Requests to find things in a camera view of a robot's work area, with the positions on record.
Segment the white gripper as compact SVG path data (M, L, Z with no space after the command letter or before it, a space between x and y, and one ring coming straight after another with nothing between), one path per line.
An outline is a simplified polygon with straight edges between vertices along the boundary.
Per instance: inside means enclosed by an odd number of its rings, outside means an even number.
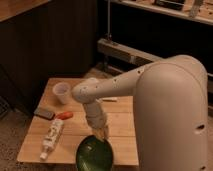
M107 115L102 108L99 100L95 100L83 105L86 113L88 125L93 129L98 129L97 137L99 139L107 139L109 137L109 128L107 124Z

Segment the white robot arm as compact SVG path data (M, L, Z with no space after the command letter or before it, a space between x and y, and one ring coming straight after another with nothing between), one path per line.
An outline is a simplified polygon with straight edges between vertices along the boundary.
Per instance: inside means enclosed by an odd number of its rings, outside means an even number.
M177 55L105 81L87 79L72 96L95 130L106 123L100 98L133 98L140 171L208 171L207 80L199 60Z

